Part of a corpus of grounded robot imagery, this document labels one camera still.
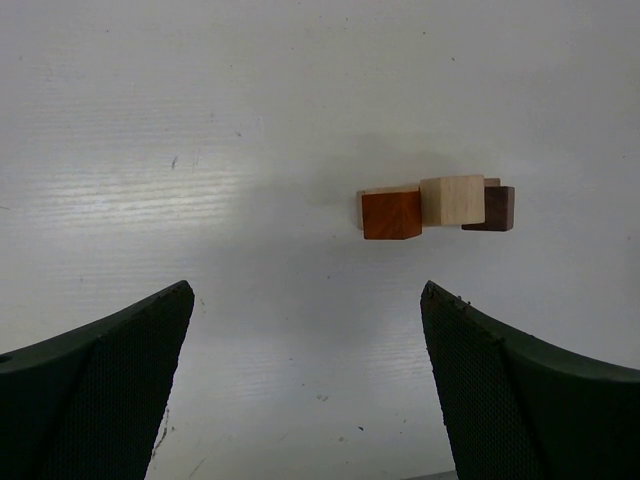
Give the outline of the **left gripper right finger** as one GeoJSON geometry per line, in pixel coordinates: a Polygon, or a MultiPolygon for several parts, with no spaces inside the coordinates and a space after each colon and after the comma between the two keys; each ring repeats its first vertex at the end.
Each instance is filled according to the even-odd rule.
{"type": "Polygon", "coordinates": [[[434,282],[421,318],[459,478],[638,478],[638,370],[540,340],[434,282]]]}

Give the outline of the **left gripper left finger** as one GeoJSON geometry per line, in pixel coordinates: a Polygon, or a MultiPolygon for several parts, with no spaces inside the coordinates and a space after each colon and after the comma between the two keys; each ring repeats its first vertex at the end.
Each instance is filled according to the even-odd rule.
{"type": "Polygon", "coordinates": [[[144,478],[194,303],[182,280],[2,354],[2,478],[144,478]]]}

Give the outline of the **dark brown house block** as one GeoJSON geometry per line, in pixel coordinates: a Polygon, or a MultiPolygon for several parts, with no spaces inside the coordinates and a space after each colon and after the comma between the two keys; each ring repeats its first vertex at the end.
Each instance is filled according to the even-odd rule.
{"type": "Polygon", "coordinates": [[[485,220],[476,224],[464,224],[462,230],[506,232],[514,226],[515,188],[489,186],[484,188],[485,220]]]}

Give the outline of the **reddish brown wood prism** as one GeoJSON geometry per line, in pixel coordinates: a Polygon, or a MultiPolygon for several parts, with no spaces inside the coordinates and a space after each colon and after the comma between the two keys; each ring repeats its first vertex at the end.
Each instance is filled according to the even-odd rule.
{"type": "Polygon", "coordinates": [[[360,205],[365,240],[407,240],[422,234],[421,194],[416,188],[364,192],[360,205]]]}

